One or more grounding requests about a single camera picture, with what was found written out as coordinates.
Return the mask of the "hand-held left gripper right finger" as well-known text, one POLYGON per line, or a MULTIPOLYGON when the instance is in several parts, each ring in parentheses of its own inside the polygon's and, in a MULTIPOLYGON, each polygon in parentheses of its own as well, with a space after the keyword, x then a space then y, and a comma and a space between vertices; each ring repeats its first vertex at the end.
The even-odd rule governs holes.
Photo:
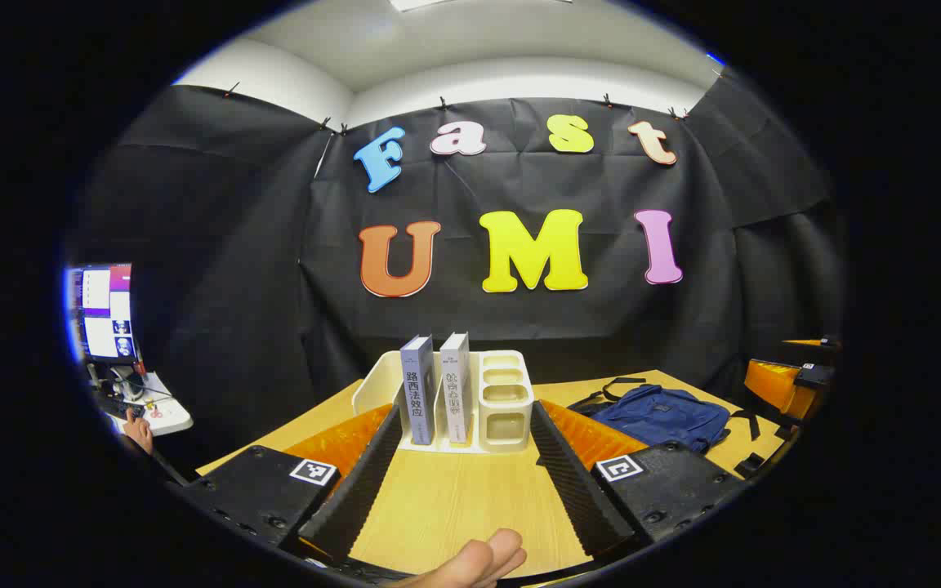
POLYGON ((539 399, 530 430, 539 461, 586 555, 616 557, 701 524, 747 481, 686 444, 632 451, 584 416, 539 399))

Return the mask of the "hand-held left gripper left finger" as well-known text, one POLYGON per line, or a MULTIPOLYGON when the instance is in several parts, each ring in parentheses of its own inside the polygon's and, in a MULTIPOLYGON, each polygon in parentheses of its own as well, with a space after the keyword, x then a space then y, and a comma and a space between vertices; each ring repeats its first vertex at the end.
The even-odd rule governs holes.
POLYGON ((402 435, 399 406, 384 404, 284 451, 250 444, 175 490, 258 544, 340 564, 361 536, 402 435))

